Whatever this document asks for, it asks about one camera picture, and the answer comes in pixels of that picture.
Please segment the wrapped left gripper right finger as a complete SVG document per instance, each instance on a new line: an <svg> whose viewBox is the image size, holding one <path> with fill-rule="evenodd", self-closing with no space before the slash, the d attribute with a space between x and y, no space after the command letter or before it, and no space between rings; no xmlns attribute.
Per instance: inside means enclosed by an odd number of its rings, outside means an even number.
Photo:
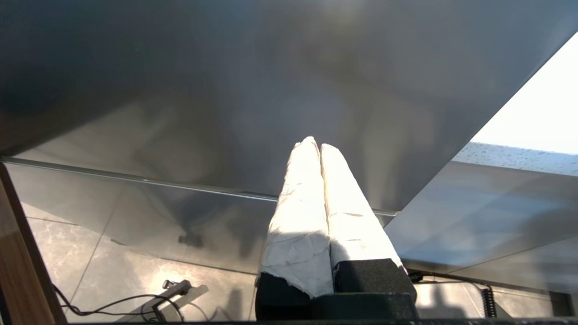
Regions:
<svg viewBox="0 0 578 325"><path fill-rule="evenodd" d="M321 146L334 291L386 294L415 306L417 292L341 151Z"/></svg>

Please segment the wrapped left gripper left finger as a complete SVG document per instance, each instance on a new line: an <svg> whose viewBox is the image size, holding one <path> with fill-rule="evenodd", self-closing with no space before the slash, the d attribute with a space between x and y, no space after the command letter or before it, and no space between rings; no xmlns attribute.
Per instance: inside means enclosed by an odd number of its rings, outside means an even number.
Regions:
<svg viewBox="0 0 578 325"><path fill-rule="evenodd" d="M320 152L308 136L291 150L269 223L256 280L256 319L310 319L312 302L333 292Z"/></svg>

